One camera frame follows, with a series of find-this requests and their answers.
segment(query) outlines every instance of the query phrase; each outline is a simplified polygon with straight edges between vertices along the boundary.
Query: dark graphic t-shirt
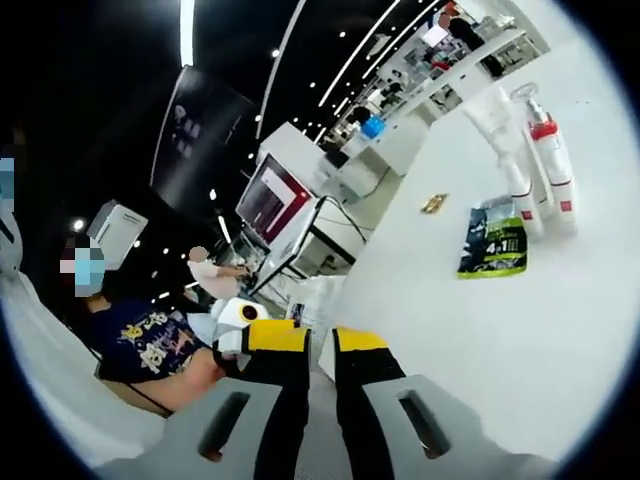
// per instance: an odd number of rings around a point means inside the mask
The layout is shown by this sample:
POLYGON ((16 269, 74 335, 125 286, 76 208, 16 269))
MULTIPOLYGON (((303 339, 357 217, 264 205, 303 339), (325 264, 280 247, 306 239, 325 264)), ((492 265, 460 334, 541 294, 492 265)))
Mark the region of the dark graphic t-shirt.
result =
POLYGON ((200 342, 179 312, 154 310, 141 300, 119 300, 91 316, 82 332, 102 355, 105 380, 139 383, 180 372, 200 342))

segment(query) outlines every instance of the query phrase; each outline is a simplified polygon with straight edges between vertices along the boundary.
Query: small yellow item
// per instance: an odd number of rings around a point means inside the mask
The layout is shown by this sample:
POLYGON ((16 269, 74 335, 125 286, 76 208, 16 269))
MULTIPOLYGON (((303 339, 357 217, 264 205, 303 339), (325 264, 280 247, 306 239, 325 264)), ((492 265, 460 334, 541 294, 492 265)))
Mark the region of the small yellow item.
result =
POLYGON ((448 196, 448 193, 438 193, 437 195, 433 195, 429 200, 427 200, 427 203, 422 206, 420 211, 426 214, 437 213, 448 196))

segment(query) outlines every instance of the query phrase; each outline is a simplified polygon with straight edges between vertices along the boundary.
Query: black ceiling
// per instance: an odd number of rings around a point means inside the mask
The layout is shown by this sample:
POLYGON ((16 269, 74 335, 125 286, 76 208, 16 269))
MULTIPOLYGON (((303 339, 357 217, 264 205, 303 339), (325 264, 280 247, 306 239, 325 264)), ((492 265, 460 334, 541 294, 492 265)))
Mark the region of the black ceiling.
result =
MULTIPOLYGON (((144 296, 178 289, 191 280, 180 254, 220 239, 216 222, 207 226, 180 218, 147 187, 162 118, 180 71, 180 1, 67 3, 68 8, 39 7, 37 15, 23 7, 16 20, 22 61, 6 105, 27 132, 30 168, 18 185, 27 185, 30 193, 18 189, 16 202, 27 237, 25 270, 37 276, 42 262, 51 261, 40 251, 43 239, 64 234, 71 219, 90 219, 102 203, 116 198, 150 219, 141 248, 122 269, 123 289, 144 296), (165 247, 170 254, 162 254, 165 247), (152 280, 156 270, 160 273, 152 280)), ((329 124, 331 105, 362 85, 373 40, 323 108, 318 108, 320 97, 391 3, 306 2, 281 57, 263 138, 294 117, 300 124, 329 124), (352 84, 348 89, 346 82, 352 84)), ((402 0, 377 33, 394 37, 428 3, 402 0)), ((296 5, 297 0, 197 0, 194 66, 259 109, 274 62, 270 53, 280 45, 296 5)), ((309 129, 308 135, 318 131, 309 129)), ((255 148, 253 138, 246 142, 248 151, 255 148)), ((211 202, 211 219, 223 212, 232 230, 245 174, 254 168, 245 153, 233 162, 229 175, 211 179, 219 192, 211 202)))

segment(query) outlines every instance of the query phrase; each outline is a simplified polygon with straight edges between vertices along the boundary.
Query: snack package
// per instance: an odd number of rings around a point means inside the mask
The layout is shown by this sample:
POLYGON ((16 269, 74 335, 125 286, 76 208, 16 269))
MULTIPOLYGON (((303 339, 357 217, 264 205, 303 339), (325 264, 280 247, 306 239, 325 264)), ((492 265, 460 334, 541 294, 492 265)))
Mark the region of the snack package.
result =
POLYGON ((510 196, 471 209, 458 278, 504 277, 527 268, 527 235, 510 196))

